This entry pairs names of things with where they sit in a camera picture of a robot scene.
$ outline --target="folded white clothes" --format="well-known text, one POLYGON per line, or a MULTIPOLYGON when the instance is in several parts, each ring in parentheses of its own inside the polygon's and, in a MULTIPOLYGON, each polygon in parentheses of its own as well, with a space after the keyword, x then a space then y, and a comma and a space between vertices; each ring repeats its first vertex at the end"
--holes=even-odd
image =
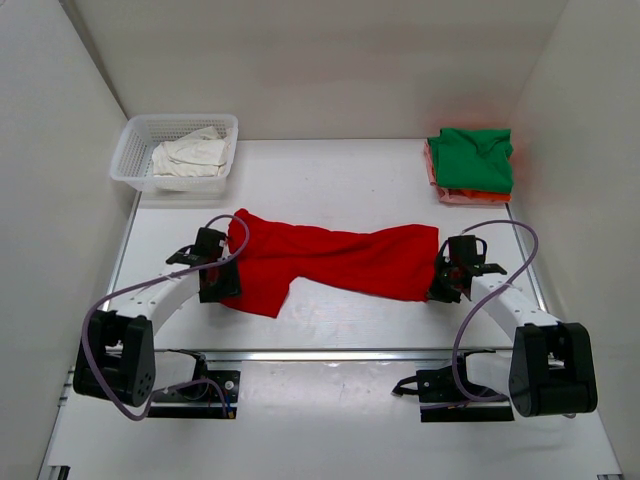
POLYGON ((168 177, 212 177, 225 170, 229 142, 213 127, 196 130, 173 142, 162 142, 151 154, 153 174, 168 177))

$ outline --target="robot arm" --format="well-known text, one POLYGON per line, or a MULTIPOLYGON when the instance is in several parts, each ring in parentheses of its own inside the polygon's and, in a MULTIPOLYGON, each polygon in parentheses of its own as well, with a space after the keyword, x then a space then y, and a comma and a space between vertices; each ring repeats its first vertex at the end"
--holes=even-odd
MULTIPOLYGON (((495 264, 486 264, 487 244, 473 235, 451 237, 438 254, 431 300, 474 303, 505 287, 495 264), (478 253, 478 243, 483 250, 478 253), (444 247, 449 246, 449 258, 444 247)), ((505 395, 524 417, 592 412, 595 373, 587 330, 562 323, 509 286, 482 307, 513 341, 510 356, 478 352, 462 357, 467 380, 505 395)))
MULTIPOLYGON (((167 259, 159 274, 168 281, 130 294, 117 310, 96 311, 89 323, 91 352, 100 372, 118 399, 134 407, 142 405, 155 390, 190 382, 201 376, 204 360, 193 352, 155 352, 153 337, 189 298, 198 294, 201 303, 239 295, 235 261, 171 278, 185 269, 218 260, 226 235, 209 228, 198 231, 196 242, 167 259)), ((107 398, 91 372, 82 345, 78 351, 74 390, 82 395, 107 398)))

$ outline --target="red cloth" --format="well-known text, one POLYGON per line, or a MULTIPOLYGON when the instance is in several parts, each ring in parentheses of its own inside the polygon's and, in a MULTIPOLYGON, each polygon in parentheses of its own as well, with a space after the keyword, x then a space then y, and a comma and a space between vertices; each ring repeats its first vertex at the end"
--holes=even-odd
MULTIPOLYGON (((224 300, 228 307, 275 318, 296 277, 396 300, 426 301, 438 253, 435 227, 348 233, 267 222, 245 209, 235 215, 247 223, 250 238, 237 260, 242 295, 224 300)), ((232 253, 244 236, 242 225, 232 220, 232 253)))

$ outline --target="cable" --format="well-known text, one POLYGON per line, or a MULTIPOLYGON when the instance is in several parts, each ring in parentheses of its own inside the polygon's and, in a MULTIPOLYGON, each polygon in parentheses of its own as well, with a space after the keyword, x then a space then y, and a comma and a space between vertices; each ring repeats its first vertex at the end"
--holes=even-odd
POLYGON ((151 392, 151 395, 149 395, 149 399, 147 400, 147 403, 146 403, 142 413, 136 415, 131 410, 129 410, 125 406, 125 404, 116 396, 114 391, 111 389, 111 387, 109 386, 109 384, 105 380, 104 376, 102 375, 102 372, 100 371, 100 368, 98 367, 96 359, 93 356, 93 352, 91 351, 91 345, 89 343, 89 323, 91 321, 91 317, 98 310, 98 308, 100 308, 100 306, 102 306, 105 302, 107 302, 109 300, 112 300, 113 298, 119 297, 120 295, 124 295, 126 293, 133 292, 135 290, 140 290, 142 288, 151 287, 153 285, 157 285, 159 283, 166 282, 167 280, 170 280, 170 279, 173 279, 173 278, 183 277, 184 275, 188 275, 189 273, 198 272, 200 270, 206 270, 208 268, 220 267, 222 265, 225 265, 225 264, 229 263, 234 258, 236 258, 238 255, 240 255, 242 253, 242 251, 245 249, 245 247, 247 246, 247 244, 249 243, 249 227, 244 222, 244 220, 242 220, 241 218, 236 217, 235 215, 224 214, 224 215, 218 215, 217 217, 211 219, 205 225, 205 228, 209 227, 209 225, 211 225, 212 223, 214 223, 214 222, 216 222, 216 221, 218 221, 218 220, 220 220, 222 218, 230 218, 232 220, 236 220, 244 228, 244 233, 245 233, 244 242, 242 242, 242 245, 240 245, 240 247, 234 253, 229 255, 227 258, 224 258, 222 260, 218 260, 216 262, 206 263, 204 265, 198 265, 198 266, 195 266, 195 267, 186 268, 186 269, 180 270, 178 272, 170 273, 169 275, 166 275, 166 276, 163 276, 163 277, 157 277, 157 278, 154 278, 152 280, 147 280, 146 282, 141 282, 141 283, 137 283, 135 285, 131 285, 130 287, 126 287, 126 288, 123 288, 121 290, 116 290, 115 292, 112 292, 112 293, 110 293, 108 295, 105 295, 100 300, 98 300, 96 303, 94 303, 91 306, 91 308, 89 308, 89 311, 87 312, 87 314, 84 317, 84 320, 83 320, 83 323, 82 323, 82 340, 81 341, 82 341, 82 349, 84 350, 84 355, 87 358, 87 363, 89 364, 89 368, 91 369, 91 373, 93 373, 93 376, 95 377, 96 381, 100 385, 100 388, 102 388, 102 391, 105 393, 107 398, 109 398, 109 400, 111 400, 113 402, 113 404, 116 406, 116 408, 118 410, 120 410, 120 412, 122 412, 122 414, 125 417, 127 417, 128 419, 130 419, 130 420, 138 422, 138 421, 144 419, 147 416, 147 414, 149 413, 149 409, 151 408, 151 402, 153 401, 153 398, 159 392, 170 392, 170 391, 179 390, 179 389, 182 389, 182 388, 191 387, 191 386, 194 386, 194 385, 200 385, 201 383, 206 383, 206 384, 212 386, 216 390, 216 393, 220 397, 220 403, 222 404, 222 414, 223 414, 224 417, 227 417, 227 407, 225 405, 224 395, 222 393, 222 390, 220 389, 220 386, 216 382, 214 382, 213 380, 208 379, 208 378, 192 380, 190 382, 185 382, 185 383, 180 383, 180 384, 177 384, 177 385, 172 385, 172 386, 167 387, 165 389, 154 390, 153 392, 151 392))
POLYGON ((231 415, 233 414, 233 409, 231 408, 231 398, 229 397, 229 392, 227 392, 226 390, 224 391, 224 399, 227 402, 227 410, 229 410, 229 418, 231 418, 231 415))
POLYGON ((200 393, 200 395, 198 395, 197 397, 190 397, 184 392, 181 392, 180 390, 177 390, 177 393, 180 396, 182 396, 182 398, 184 398, 185 400, 188 400, 190 402, 197 402, 198 400, 202 399, 209 391, 209 387, 205 383, 202 383, 201 385, 204 386, 204 388, 202 389, 202 393, 200 393))
POLYGON ((471 400, 462 400, 460 402, 436 403, 435 405, 421 405, 420 410, 439 410, 441 408, 459 408, 466 407, 471 400))
POLYGON ((472 225, 468 228, 465 228, 462 233, 467 233, 470 230, 474 230, 476 228, 479 227, 484 227, 485 225, 494 225, 494 224, 499 224, 499 223, 506 223, 506 224, 510 224, 510 225, 516 225, 518 227, 522 227, 525 230, 527 230, 530 234, 531 237, 533 239, 533 249, 531 250, 531 254, 529 255, 529 258, 527 258, 525 260, 525 262, 522 264, 522 266, 516 270, 516 272, 511 275, 508 280, 506 281, 506 283, 502 284, 500 287, 496 288, 493 292, 489 293, 486 297, 484 297, 482 300, 480 300, 478 303, 476 303, 474 305, 474 307, 471 309, 471 311, 467 314, 467 316, 465 317, 465 319, 462 322, 462 325, 460 325, 460 329, 458 330, 458 333, 456 334, 456 338, 453 342, 453 351, 451 353, 451 362, 452 362, 452 371, 453 371, 453 380, 456 384, 456 387, 458 387, 458 390, 460 390, 460 392, 462 392, 462 394, 467 397, 469 400, 474 401, 474 402, 499 402, 499 401, 503 401, 503 400, 507 400, 507 397, 504 395, 493 395, 493 396, 489 396, 489 397, 481 397, 478 395, 474 395, 473 393, 471 393, 470 391, 468 391, 465 386, 462 384, 462 379, 460 378, 460 370, 458 369, 458 351, 460 349, 460 342, 462 341, 462 335, 464 334, 465 330, 467 329, 467 326, 469 325, 469 323, 471 322, 471 319, 473 318, 473 316, 478 313, 478 311, 484 306, 486 305, 489 301, 491 301, 493 298, 497 297, 498 295, 500 295, 502 292, 504 292, 507 288, 511 287, 511 283, 513 283, 513 281, 518 278, 522 272, 524 272, 527 267, 529 267, 529 265, 531 265, 531 262, 533 262, 533 259, 535 258, 536 254, 538 253, 538 235, 536 234, 535 230, 533 228, 531 228, 529 225, 527 225, 526 223, 522 223, 522 222, 518 222, 516 220, 489 220, 486 222, 481 222, 478 223, 476 225, 472 225))

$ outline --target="white wall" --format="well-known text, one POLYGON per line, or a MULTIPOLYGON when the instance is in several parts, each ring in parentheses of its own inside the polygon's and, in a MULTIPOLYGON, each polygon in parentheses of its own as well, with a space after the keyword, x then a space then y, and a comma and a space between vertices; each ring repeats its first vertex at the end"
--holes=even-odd
POLYGON ((66 2, 128 115, 229 112, 285 139, 503 125, 566 0, 66 2))
POLYGON ((37 476, 131 205, 125 118, 56 0, 0 1, 0 478, 37 476))
POLYGON ((640 478, 640 4, 570 0, 512 121, 546 297, 590 329, 605 427, 640 478))

